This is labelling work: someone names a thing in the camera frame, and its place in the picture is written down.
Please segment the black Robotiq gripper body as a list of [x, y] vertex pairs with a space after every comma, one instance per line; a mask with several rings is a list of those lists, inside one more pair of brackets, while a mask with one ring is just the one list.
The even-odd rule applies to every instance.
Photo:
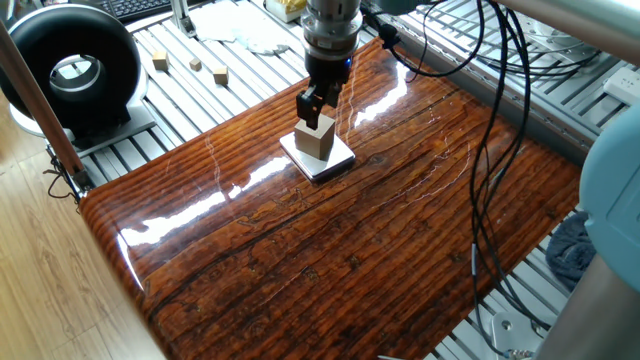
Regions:
[[310, 76], [309, 86], [318, 84], [323, 88], [326, 82], [347, 83], [352, 68], [352, 58], [325, 60], [306, 54], [305, 66]]

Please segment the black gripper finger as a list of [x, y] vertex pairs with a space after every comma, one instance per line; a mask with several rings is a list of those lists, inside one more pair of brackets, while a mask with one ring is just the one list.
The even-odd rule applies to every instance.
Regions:
[[326, 82], [323, 85], [323, 104], [336, 109], [339, 103], [340, 94], [345, 86], [342, 81]]
[[297, 115], [312, 130], [318, 129], [319, 115], [324, 105], [325, 95], [318, 84], [310, 85], [296, 96]]

